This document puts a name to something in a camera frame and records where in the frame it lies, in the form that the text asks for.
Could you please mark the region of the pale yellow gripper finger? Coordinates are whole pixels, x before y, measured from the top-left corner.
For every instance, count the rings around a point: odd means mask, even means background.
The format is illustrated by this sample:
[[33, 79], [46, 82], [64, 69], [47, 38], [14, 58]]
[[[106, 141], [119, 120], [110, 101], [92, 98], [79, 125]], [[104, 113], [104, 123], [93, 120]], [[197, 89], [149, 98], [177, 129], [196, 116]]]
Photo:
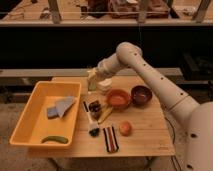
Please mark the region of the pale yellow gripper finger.
[[95, 68], [88, 71], [87, 81], [88, 81], [89, 84], [96, 84], [97, 83], [97, 73], [96, 73]]

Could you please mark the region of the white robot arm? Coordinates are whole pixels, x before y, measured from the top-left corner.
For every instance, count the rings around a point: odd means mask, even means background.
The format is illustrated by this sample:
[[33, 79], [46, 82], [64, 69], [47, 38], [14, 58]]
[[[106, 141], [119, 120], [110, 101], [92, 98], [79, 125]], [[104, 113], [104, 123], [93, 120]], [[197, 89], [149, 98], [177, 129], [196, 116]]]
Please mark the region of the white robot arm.
[[88, 81], [111, 78], [124, 68], [138, 74], [187, 133], [183, 170], [213, 171], [213, 101], [199, 104], [149, 65], [142, 50], [129, 42], [120, 43], [113, 55], [101, 60], [90, 71]]

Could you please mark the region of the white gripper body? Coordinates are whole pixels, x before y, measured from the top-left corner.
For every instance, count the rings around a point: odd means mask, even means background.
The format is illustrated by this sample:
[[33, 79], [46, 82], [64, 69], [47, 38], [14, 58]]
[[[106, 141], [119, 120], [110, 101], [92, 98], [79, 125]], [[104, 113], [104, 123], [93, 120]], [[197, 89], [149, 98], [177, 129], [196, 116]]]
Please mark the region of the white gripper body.
[[96, 67], [96, 79], [98, 81], [111, 78], [114, 75], [113, 61], [110, 59], [103, 59]]

